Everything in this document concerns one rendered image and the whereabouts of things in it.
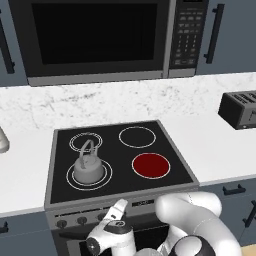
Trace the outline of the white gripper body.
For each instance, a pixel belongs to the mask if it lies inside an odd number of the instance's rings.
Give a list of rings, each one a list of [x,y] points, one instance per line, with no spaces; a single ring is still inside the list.
[[[120,199],[113,206],[110,207],[107,214],[103,218],[104,222],[110,222],[113,220],[120,220],[124,215],[126,206],[128,204],[127,200]]]

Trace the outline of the black and grey stove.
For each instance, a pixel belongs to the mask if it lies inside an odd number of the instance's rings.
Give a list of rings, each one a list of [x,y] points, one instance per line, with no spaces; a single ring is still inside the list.
[[[98,148],[104,173],[92,184],[74,178],[74,164],[88,140]],[[166,225],[155,215],[164,194],[196,191],[199,182],[158,120],[59,129],[54,132],[44,208],[54,243],[60,232],[99,224],[120,199],[128,201],[123,219],[135,227]],[[87,223],[77,223],[79,217]],[[66,220],[67,226],[56,226]]]

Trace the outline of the black oven door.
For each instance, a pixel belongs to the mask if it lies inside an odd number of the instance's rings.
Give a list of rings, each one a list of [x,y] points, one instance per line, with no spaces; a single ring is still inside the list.
[[[58,256],[93,256],[86,245],[86,238],[94,225],[60,232],[57,235],[56,250]],[[134,238],[137,250],[144,248],[157,249],[168,234],[167,225],[142,225],[134,228]]]

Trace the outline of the grey kettle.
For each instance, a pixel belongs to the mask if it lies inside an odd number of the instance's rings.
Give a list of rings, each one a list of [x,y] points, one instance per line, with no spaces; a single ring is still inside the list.
[[[104,173],[102,160],[98,157],[98,148],[88,139],[82,146],[74,164],[74,178],[82,184],[98,182]]]

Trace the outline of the blue-grey base cupboard door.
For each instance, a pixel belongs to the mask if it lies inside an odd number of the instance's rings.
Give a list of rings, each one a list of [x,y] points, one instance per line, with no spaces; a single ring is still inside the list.
[[[0,256],[58,256],[50,231],[0,238]]]
[[[251,200],[256,201],[256,194],[238,196],[222,200],[220,219],[230,229],[241,246],[256,244],[256,215],[251,225],[246,228],[243,219]]]

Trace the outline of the black toaster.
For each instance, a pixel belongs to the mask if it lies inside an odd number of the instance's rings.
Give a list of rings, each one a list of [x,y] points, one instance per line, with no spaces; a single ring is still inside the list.
[[[218,114],[236,130],[256,128],[256,91],[224,93]]]

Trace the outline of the silver and black microwave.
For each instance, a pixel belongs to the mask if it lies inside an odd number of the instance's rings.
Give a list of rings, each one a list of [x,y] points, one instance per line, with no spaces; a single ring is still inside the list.
[[[8,0],[28,83],[191,77],[209,0]]]

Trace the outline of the black microwave door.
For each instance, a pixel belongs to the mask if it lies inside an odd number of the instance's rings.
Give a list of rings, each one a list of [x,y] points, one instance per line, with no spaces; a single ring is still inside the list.
[[[29,77],[159,71],[170,0],[8,0]]]

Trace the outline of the blue-grey wall cupboard door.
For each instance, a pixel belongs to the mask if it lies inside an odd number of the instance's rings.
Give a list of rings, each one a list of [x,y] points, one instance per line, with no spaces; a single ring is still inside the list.
[[[8,9],[12,19],[8,0],[0,0],[0,7],[4,7]],[[12,51],[12,57],[13,57],[13,61],[15,62],[15,73],[12,75],[3,76],[2,78],[0,78],[0,87],[23,86],[28,84],[15,28],[14,28],[14,32],[15,32],[15,49]]]
[[[224,4],[222,22],[211,64],[208,51],[218,4]],[[197,75],[256,72],[256,0],[209,0]]]

